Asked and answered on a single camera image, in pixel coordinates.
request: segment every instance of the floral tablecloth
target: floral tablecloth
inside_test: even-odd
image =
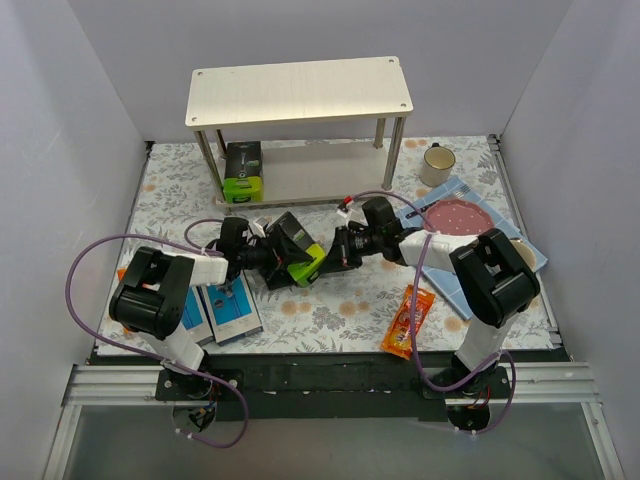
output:
[[[305,143],[351,140],[263,142],[263,147],[297,146]],[[400,151],[393,189],[415,199],[429,190],[418,178],[421,157],[431,142],[454,151],[458,175],[497,211],[511,219],[493,157],[485,137],[429,137],[405,139]],[[183,231],[195,220],[221,218],[225,212],[213,201],[214,191],[200,150],[195,144],[156,144],[134,208],[131,232],[183,242]],[[396,207],[400,203],[393,200]],[[333,231],[344,221],[335,205],[289,206],[243,209],[245,218],[276,219],[290,210],[312,237],[328,251]],[[217,236],[218,226],[203,224],[193,229],[191,238],[205,244]],[[119,261],[128,264],[135,249],[145,242],[126,241]],[[309,288],[292,287],[269,291],[260,276],[247,273],[264,332],[224,347],[212,343],[205,348],[224,353],[294,352],[375,352],[395,314],[402,294],[413,282],[414,269],[387,262],[380,255],[365,258],[362,268],[318,279]],[[426,282],[423,286],[433,291]],[[548,316],[540,299],[509,332],[509,349],[546,349],[552,344]],[[418,335],[421,350],[455,350],[464,338],[467,325],[440,297]],[[129,345],[150,349],[135,334],[125,333],[106,312],[101,331],[107,337]],[[98,343],[99,355],[126,354],[121,349]]]

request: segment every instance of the red plate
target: red plate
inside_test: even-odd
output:
[[[493,228],[493,220],[478,205],[454,198],[440,200],[427,210],[427,220],[448,235],[478,235]]]

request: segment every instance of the shelf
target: shelf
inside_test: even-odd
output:
[[[397,57],[356,58],[195,70],[186,126],[201,131],[412,111]]]
[[[380,189],[387,152],[371,142],[314,144],[263,150],[264,201],[227,204],[247,208],[342,200]]]

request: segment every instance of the wall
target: wall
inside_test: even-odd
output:
[[[193,142],[184,117],[196,68],[382,55],[402,61],[415,106],[408,134],[501,133],[571,0],[69,3],[143,138]],[[241,136],[371,137],[374,129],[369,121]]]
[[[0,0],[0,65],[0,478],[33,479],[91,345],[66,312],[66,273],[124,230],[144,143],[65,0]],[[93,326],[117,250],[75,282]]]
[[[590,362],[627,478],[637,457],[640,4],[575,0],[503,137],[567,348]]]

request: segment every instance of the orange snack package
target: orange snack package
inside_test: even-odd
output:
[[[400,308],[393,317],[393,322],[384,336],[384,340],[380,348],[388,353],[393,353],[399,357],[409,360],[411,356],[411,334],[409,333],[409,312],[411,307],[411,294],[413,293],[413,285],[409,285],[404,292],[404,298],[400,304]],[[422,322],[431,309],[431,305],[436,296],[424,290],[418,289],[416,296],[416,334],[420,331]]]

